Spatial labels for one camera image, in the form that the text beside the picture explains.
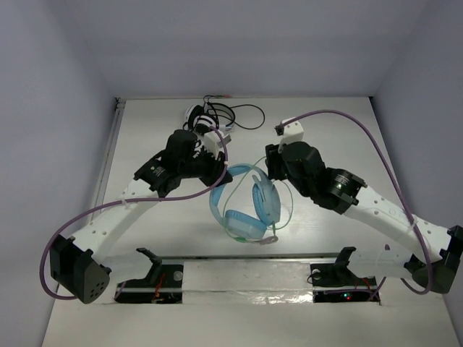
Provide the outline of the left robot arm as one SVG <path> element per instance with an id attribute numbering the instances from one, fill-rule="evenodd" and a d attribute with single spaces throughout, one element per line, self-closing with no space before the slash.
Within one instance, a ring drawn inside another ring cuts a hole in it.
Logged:
<path id="1" fill-rule="evenodd" d="M 96 206 L 66 222 L 47 243 L 39 276 L 45 283 L 45 264 L 51 277 L 70 295 L 69 300 L 90 304 L 110 282 L 161 282 L 162 261 L 152 251 L 138 248 L 128 257 L 107 260 L 113 245 L 139 217 L 160 202 L 185 201 L 232 181 L 228 173 L 230 136 L 212 129 L 202 138 L 177 129 L 166 147 L 139 169 L 118 199 Z"/>

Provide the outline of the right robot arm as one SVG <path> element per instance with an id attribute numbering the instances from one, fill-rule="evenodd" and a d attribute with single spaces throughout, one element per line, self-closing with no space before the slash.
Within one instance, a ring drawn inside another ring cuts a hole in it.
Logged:
<path id="1" fill-rule="evenodd" d="M 267 145 L 266 166 L 271 179 L 289 181 L 317 206 L 375 229 L 408 250 L 362 253 L 344 247 L 334 264 L 322 272 L 317 286 L 350 284 L 357 278 L 395 277 L 413 280 L 422 288 L 447 294 L 462 256 L 462 227 L 436 226 L 405 210 L 344 169 L 329 168 L 319 151 L 305 142 Z"/>

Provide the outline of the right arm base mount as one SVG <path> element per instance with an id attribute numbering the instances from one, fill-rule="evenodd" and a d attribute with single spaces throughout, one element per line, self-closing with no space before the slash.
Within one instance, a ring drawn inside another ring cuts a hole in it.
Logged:
<path id="1" fill-rule="evenodd" d="M 307 282 L 313 286 L 313 300 L 319 304 L 373 302 L 380 304 L 375 277 L 357 277 L 347 267 L 355 247 L 344 247 L 334 262 L 310 266 Z"/>

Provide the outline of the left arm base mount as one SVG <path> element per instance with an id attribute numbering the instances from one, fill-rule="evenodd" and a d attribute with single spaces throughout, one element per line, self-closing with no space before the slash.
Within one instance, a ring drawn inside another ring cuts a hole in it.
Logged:
<path id="1" fill-rule="evenodd" d="M 184 265 L 164 264 L 146 248 L 137 248 L 151 266 L 141 279 L 130 279 L 116 287 L 114 301 L 118 304 L 181 304 Z"/>

